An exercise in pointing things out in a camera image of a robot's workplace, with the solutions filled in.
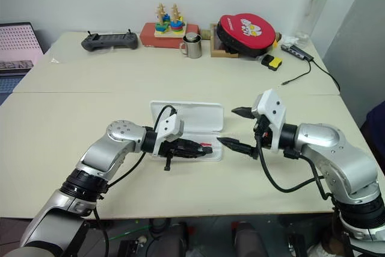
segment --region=floor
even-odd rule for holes
[[[171,223],[185,221],[190,231],[189,256],[235,257],[232,247],[231,224],[234,221],[248,221],[260,233],[269,256],[290,257],[287,232],[303,234],[307,246],[319,241],[322,230],[330,221],[330,214],[290,214],[290,215],[243,215],[222,217],[188,217],[173,218]],[[148,225],[148,219],[138,220],[109,220],[106,221],[108,236],[114,237],[126,231]],[[0,218],[0,256],[19,246],[20,237],[27,227],[29,220]],[[104,240],[100,230],[92,229],[96,224],[91,222],[91,229],[79,251],[78,256],[103,256]],[[110,242],[110,256],[117,256],[122,240],[132,240],[144,235],[147,243],[138,251],[138,257],[145,257],[147,245],[151,241],[148,231],[135,232],[123,238]],[[156,243],[151,251],[156,250]]]

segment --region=robotic arm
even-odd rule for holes
[[[127,120],[112,122],[29,224],[20,248],[6,256],[76,256],[88,230],[83,217],[91,214],[97,200],[103,199],[101,194],[108,191],[108,182],[128,153],[165,156],[165,170],[170,169],[173,156],[197,158],[212,153],[210,147],[179,138],[183,121],[176,112],[171,111],[158,128],[155,132]]]
[[[285,123],[286,108],[272,90],[258,96],[251,108],[236,108],[233,112],[257,119],[254,134],[260,147],[275,153],[282,149],[284,156],[307,158],[316,165],[331,191],[327,196],[332,196],[339,211],[351,248],[377,256],[385,253],[385,207],[377,182],[376,160],[350,145],[334,126]],[[255,159],[260,156],[262,162],[259,146],[251,147],[232,138],[219,141]]]

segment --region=red box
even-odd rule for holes
[[[179,48],[179,44],[183,42],[182,38],[172,37],[155,37],[155,23],[147,22],[140,33],[140,41],[144,46],[154,48]],[[199,33],[199,27],[196,24],[187,24],[186,33]]]

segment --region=white box lid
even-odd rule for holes
[[[219,132],[223,129],[224,109],[221,104],[209,102],[151,101],[152,119],[155,123],[165,105],[172,105],[185,122],[185,132]],[[167,108],[161,120],[169,116]]]

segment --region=yellow object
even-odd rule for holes
[[[269,62],[269,69],[277,70],[281,64],[282,64],[282,59],[279,57],[274,57],[274,59]]]

